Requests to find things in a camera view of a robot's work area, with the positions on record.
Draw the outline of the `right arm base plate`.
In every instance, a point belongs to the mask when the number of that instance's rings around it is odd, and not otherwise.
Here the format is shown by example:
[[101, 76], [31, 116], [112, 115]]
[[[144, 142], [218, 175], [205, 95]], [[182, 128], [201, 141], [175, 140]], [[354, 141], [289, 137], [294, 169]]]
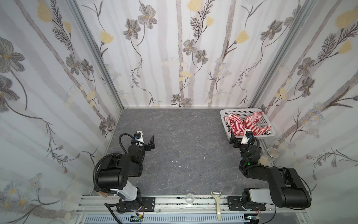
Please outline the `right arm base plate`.
[[243, 203], [240, 196], [227, 197], [229, 211], [266, 211], [266, 206], [262, 203]]

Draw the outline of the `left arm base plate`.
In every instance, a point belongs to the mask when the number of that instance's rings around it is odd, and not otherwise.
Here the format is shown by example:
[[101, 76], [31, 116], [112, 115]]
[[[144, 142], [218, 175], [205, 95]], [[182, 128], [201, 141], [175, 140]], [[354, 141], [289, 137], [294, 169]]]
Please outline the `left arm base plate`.
[[141, 201], [124, 201], [116, 206], [117, 213], [123, 214], [125, 212], [154, 212], [155, 197], [142, 197]]

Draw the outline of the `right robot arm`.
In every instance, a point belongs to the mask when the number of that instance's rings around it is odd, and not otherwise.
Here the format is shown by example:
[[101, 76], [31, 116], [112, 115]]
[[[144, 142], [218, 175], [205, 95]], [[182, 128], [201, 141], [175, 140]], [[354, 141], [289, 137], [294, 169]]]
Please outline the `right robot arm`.
[[231, 131], [229, 143], [240, 151], [239, 171], [242, 175], [268, 183], [267, 189], [246, 188], [243, 191], [240, 199], [243, 209], [249, 211], [260, 204], [293, 210], [304, 210], [311, 206], [311, 192], [294, 168], [270, 167], [259, 163], [262, 148], [253, 131], [247, 129], [241, 137], [236, 137]]

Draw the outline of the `red white striped tank top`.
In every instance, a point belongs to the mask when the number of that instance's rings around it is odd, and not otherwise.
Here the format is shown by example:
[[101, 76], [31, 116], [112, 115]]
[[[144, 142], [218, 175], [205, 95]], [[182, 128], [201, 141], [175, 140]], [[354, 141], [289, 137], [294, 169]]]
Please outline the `red white striped tank top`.
[[243, 136], [245, 129], [253, 131], [254, 135], [264, 135], [271, 131], [272, 126], [259, 127], [258, 122], [262, 118], [263, 112], [257, 112], [242, 119], [236, 114], [229, 114], [224, 117], [225, 123], [229, 126], [229, 133], [234, 132], [235, 136]]

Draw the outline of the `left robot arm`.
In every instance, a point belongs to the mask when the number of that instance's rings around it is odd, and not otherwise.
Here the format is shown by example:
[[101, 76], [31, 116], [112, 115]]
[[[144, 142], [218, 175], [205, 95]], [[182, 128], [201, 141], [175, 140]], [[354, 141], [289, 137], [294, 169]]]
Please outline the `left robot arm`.
[[104, 204], [111, 214], [114, 213], [112, 208], [120, 214], [145, 211], [145, 200], [140, 189], [133, 186], [129, 178], [142, 175], [145, 153], [155, 149], [155, 138], [152, 136], [145, 143], [143, 132], [137, 131], [133, 135], [121, 134], [118, 142], [124, 152], [105, 155], [95, 165], [92, 174], [94, 190], [119, 197], [117, 203]]

